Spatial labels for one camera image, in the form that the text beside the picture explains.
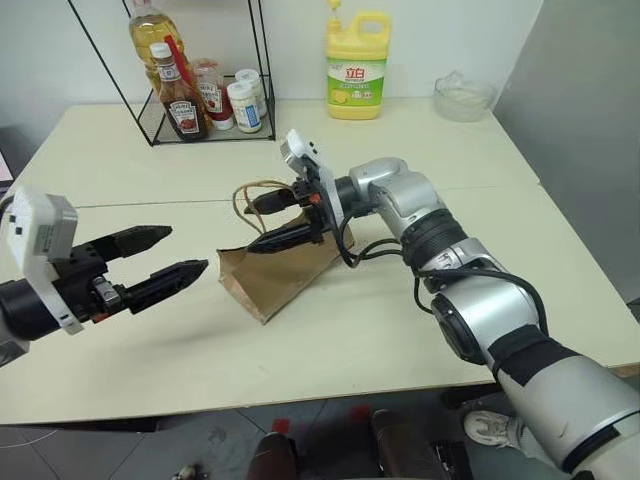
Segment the black cable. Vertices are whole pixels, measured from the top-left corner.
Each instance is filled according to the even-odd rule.
[[[429,307],[426,307],[420,300],[420,277],[415,277],[413,280],[413,299],[415,300],[416,305],[420,310],[433,315],[433,310],[431,310]]]
[[[459,278],[459,277],[491,277],[498,278],[511,282],[514,285],[522,288],[529,294],[538,312],[538,324],[540,325],[540,331],[545,335],[549,335],[549,328],[547,326],[547,313],[542,302],[542,297],[535,289],[533,285],[527,282],[524,278],[520,278],[517,275],[511,273],[498,272],[496,270],[481,270],[475,268],[458,268],[452,270],[430,270],[428,272],[417,272],[416,275],[419,278]]]
[[[13,195],[9,195],[5,197],[2,201],[0,201],[0,222],[2,222],[2,217],[9,208],[9,205],[13,203]]]
[[[338,227],[337,231],[334,230],[334,237],[335,237],[336,245],[338,246],[338,251],[340,252],[340,255],[344,263],[346,263],[350,268],[356,268],[360,264],[360,262],[363,260],[372,260],[374,258],[379,258],[385,255],[402,256],[402,250],[399,250],[399,249],[387,249],[387,250],[381,250],[379,252],[370,253],[371,250],[381,245],[386,245],[391,243],[399,244],[400,242],[398,242],[395,238],[384,238],[381,240],[376,240],[375,242],[372,242],[366,247],[364,247],[362,251],[357,254],[349,251],[349,249],[344,244],[344,231],[346,230],[347,225],[349,224],[349,221],[353,219],[356,215],[363,215],[365,213],[370,212],[374,208],[375,208],[375,205],[370,205],[370,204],[364,204],[354,208],[353,210],[351,210],[351,212],[349,212],[344,217],[342,222],[340,222],[340,226]]]

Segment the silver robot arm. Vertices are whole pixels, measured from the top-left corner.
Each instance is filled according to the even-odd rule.
[[[382,217],[405,263],[434,294],[431,311],[447,343],[461,359],[491,369],[560,469],[576,478],[640,478],[639,394],[548,336],[535,289],[464,233],[424,175],[381,158],[327,188],[333,176],[313,143],[292,131],[282,151],[289,164],[302,161],[303,179],[321,178],[334,229],[354,204]],[[316,166],[322,175],[312,172]]]

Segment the ketchup bottle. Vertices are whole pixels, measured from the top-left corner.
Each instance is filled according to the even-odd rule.
[[[196,85],[207,115],[213,120],[213,126],[218,130],[229,130],[233,127],[233,109],[224,77],[218,73],[217,62],[199,58],[194,60],[192,65],[196,74]]]
[[[205,138],[207,121],[198,92],[180,75],[169,45],[152,43],[151,54],[160,75],[160,101],[176,134],[185,141]]]

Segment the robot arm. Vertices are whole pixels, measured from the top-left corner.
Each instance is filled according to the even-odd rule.
[[[18,187],[0,212],[5,209],[7,243],[25,278],[0,284],[0,366],[55,330],[75,335],[89,320],[155,305],[191,285],[208,265],[179,262],[132,287],[113,285],[104,276],[107,263],[148,250],[171,227],[137,226],[72,246],[78,216],[64,197]]]
[[[333,230],[338,244],[343,218],[379,214],[401,245],[404,262],[434,295],[431,311],[447,343],[461,359],[491,369],[559,468],[600,480],[640,478],[638,393],[548,336],[535,289],[465,234],[424,175],[403,160],[382,158],[333,180],[318,148],[293,130],[282,153],[296,165],[296,184],[304,188],[294,188],[280,206],[302,205],[316,219],[313,230]],[[256,204],[270,203],[274,195]],[[250,248],[277,251],[278,235],[274,242],[270,233]],[[282,248],[295,245],[293,237]]]

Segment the white sneaker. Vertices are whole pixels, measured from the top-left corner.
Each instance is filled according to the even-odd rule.
[[[516,422],[516,418],[477,410],[464,417],[464,431],[471,440],[481,445],[520,450],[515,436]]]
[[[196,478],[196,468],[194,465],[188,465],[186,467],[182,467],[182,469],[176,473],[171,480],[195,480]]]

